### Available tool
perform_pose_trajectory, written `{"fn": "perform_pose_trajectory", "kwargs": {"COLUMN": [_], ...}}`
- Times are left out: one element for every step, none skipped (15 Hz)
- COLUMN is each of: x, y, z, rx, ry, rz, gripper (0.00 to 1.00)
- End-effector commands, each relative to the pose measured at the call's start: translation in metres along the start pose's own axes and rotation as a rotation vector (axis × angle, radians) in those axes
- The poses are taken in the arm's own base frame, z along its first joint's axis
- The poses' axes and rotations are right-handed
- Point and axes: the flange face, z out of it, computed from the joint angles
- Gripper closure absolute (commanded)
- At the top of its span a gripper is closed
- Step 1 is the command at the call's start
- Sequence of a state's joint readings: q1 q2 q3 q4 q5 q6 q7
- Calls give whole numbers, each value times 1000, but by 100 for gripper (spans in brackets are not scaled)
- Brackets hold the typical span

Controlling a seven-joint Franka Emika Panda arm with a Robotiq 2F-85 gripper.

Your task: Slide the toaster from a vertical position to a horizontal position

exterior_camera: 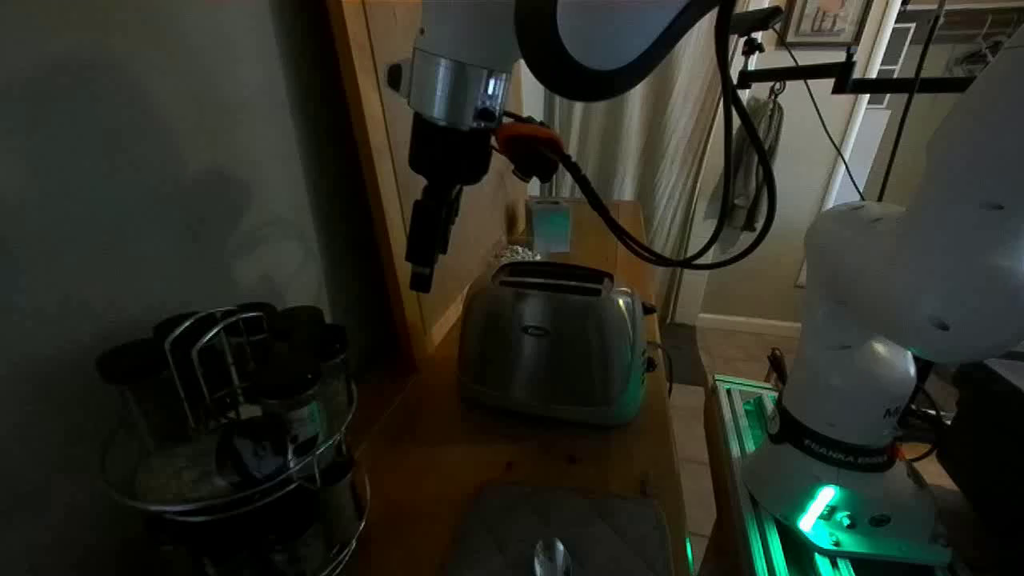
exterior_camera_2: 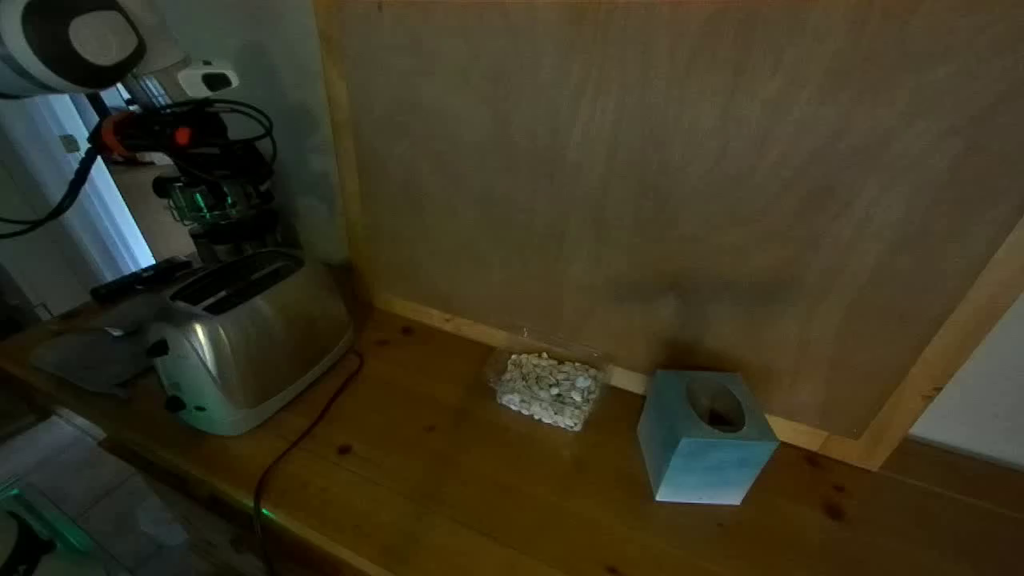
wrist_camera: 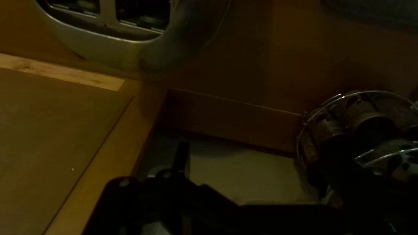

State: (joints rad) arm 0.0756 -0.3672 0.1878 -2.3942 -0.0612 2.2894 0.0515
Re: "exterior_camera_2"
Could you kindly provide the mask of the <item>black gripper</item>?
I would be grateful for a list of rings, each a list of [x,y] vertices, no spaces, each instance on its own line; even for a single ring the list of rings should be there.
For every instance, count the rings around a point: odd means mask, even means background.
[[[279,236],[276,166],[255,144],[193,150],[149,190],[200,257],[272,246]]]

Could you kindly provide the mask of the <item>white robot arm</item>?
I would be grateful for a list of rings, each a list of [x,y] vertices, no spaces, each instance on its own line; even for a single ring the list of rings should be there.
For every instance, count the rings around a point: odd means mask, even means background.
[[[101,91],[155,83],[162,101],[105,113],[85,135],[60,198],[39,217],[5,217],[3,236],[25,236],[65,217],[98,158],[166,158],[153,195],[200,246],[268,243],[276,211],[276,121],[252,101],[228,98],[241,75],[188,56],[147,0],[0,0],[0,95]]]

